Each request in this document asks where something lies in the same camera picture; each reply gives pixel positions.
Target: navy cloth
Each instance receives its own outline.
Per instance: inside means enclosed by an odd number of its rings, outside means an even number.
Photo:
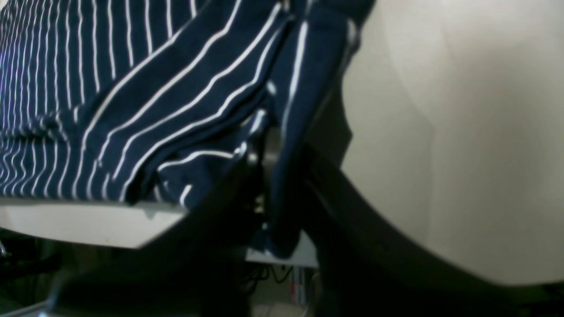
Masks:
[[[284,230],[289,176],[372,2],[10,0],[0,12],[0,195],[191,209],[250,135],[278,126],[257,247],[287,255],[292,246],[272,235]]]

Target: clothing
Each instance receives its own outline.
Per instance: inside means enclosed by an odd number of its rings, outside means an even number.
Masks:
[[[194,208],[249,135],[272,125],[283,143],[276,227],[308,124],[371,3],[9,1],[0,194]]]

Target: navy striped fabric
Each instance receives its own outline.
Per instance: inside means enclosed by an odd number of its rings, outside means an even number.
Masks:
[[[294,156],[371,4],[9,0],[0,195],[193,208],[249,136],[275,125],[281,215]]]

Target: striped shirt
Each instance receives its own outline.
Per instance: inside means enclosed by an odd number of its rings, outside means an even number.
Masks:
[[[294,156],[371,0],[9,0],[0,195],[193,208],[266,125]]]

